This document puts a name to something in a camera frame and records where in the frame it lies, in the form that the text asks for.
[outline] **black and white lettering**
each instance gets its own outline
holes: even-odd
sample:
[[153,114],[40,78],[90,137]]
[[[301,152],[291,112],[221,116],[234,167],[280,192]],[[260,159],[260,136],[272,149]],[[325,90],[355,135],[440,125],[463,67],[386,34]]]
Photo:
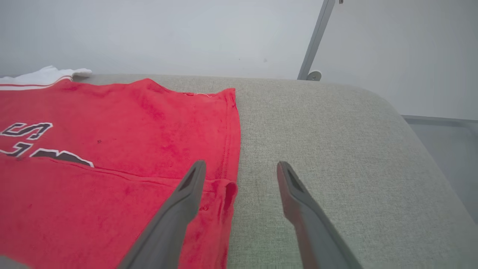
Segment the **black and white lettering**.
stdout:
[[53,127],[52,123],[38,123],[38,124],[33,124],[27,127],[24,127],[27,125],[26,123],[15,123],[11,126],[9,126],[5,131],[1,132],[1,135],[5,136],[24,136],[27,135],[33,131],[36,131],[34,134],[30,135],[27,137],[27,140],[36,140],[42,136],[46,130],[49,128]]
[[1,149],[0,149],[0,152],[1,152],[1,153],[5,153],[7,156],[19,157],[19,156],[22,155],[27,149],[29,149],[31,146],[33,146],[33,144],[24,143],[24,142],[18,142],[18,143],[16,143],[16,144],[13,146],[13,148],[16,148],[17,150],[12,151],[12,152],[8,152],[8,151],[4,151],[4,150],[1,150]]
[[78,155],[66,150],[58,151],[56,149],[39,148],[35,150],[35,152],[30,154],[30,157],[50,157],[56,160],[75,162],[79,164],[88,165],[90,167],[95,167],[92,162],[84,160],[80,158]]

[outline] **gray couch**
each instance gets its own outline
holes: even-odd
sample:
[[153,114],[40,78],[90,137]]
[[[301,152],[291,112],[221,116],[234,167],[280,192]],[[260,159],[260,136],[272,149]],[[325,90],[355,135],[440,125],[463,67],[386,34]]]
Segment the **gray couch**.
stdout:
[[405,120],[367,90],[315,81],[151,78],[175,91],[237,89],[239,192],[230,268],[302,266],[276,178],[289,162],[364,268],[478,267],[478,228]]

